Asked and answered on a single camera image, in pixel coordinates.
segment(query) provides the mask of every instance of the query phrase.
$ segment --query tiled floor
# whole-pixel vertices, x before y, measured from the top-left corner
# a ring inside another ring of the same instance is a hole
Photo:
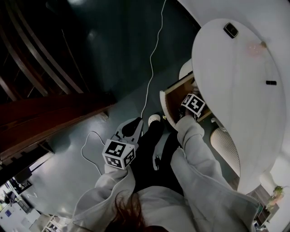
[[[82,57],[78,59],[86,67],[85,78],[92,78],[95,89],[111,90],[118,103],[108,111],[107,121],[94,116],[53,137],[50,144],[55,156],[30,178],[33,187],[24,196],[35,192],[38,197],[29,201],[37,210],[65,217],[71,217],[79,197],[93,188],[99,178],[96,168],[80,153],[89,131],[98,132],[105,141],[120,123],[140,116],[151,77],[149,56],[160,28],[163,4],[161,0],[69,2],[87,31],[87,38],[80,46]],[[196,33],[197,29],[175,2],[168,0],[159,45],[152,57],[155,76],[143,116],[144,131],[148,128],[148,117],[162,111],[159,91],[178,80],[181,66],[190,59]],[[203,126],[209,135],[212,124],[205,121]],[[157,153],[161,153],[166,136],[167,131],[158,144]],[[102,148],[98,137],[91,134],[83,150],[87,158],[98,163],[101,172],[104,171]],[[223,174],[228,175],[229,167],[222,165],[222,168]]]

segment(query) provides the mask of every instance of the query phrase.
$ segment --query wooden drawer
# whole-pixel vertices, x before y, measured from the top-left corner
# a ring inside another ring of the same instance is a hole
[[[194,82],[193,73],[189,73],[187,76],[183,77],[172,86],[168,87],[165,91],[160,91],[160,102],[162,105],[163,112],[173,128],[175,128],[176,123],[179,120],[179,108],[182,101],[185,99],[187,94],[191,93],[193,90],[192,83]],[[211,114],[211,111],[205,105],[203,108],[198,122],[205,119]]]

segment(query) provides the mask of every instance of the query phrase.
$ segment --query white sneaker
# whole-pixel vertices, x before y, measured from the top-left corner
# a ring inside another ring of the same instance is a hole
[[[150,126],[151,122],[153,121],[161,121],[161,118],[158,114],[153,114],[148,119],[148,126]]]

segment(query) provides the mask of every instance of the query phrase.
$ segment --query sleeve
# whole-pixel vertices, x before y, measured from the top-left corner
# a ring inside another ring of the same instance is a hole
[[[105,164],[105,173],[98,179],[95,188],[87,191],[81,196],[76,205],[74,216],[109,198],[114,186],[120,182],[127,173],[127,170],[117,169]]]
[[[209,176],[226,187],[231,188],[222,176],[219,162],[203,141],[204,129],[192,116],[185,116],[176,124],[177,138],[189,165],[203,175]]]

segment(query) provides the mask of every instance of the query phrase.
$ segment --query white table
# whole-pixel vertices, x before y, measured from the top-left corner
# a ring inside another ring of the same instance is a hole
[[[239,31],[234,39],[223,31],[228,22]],[[244,25],[215,19],[200,29],[192,50],[200,92],[236,146],[242,193],[260,185],[259,177],[276,160],[284,135],[285,97],[275,63],[267,49],[257,56],[248,51],[250,43],[260,42]],[[266,80],[277,85],[266,85]]]

